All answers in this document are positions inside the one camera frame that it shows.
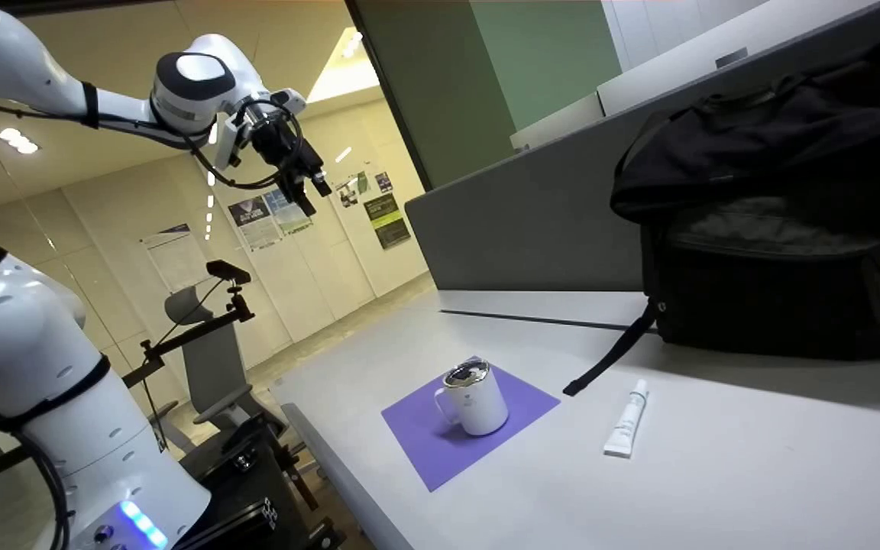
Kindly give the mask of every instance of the purple mat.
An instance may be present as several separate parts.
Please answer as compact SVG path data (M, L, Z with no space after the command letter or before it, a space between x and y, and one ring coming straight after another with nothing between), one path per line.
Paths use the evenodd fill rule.
M434 391L440 387L440 375L406 393L394 408L381 409L381 420L399 440L406 460L430 491L468 470L473 461L498 450L503 440L509 440L559 403L539 387L530 387L528 383L498 368L491 371L507 403L507 422L494 435L471 438L437 414Z

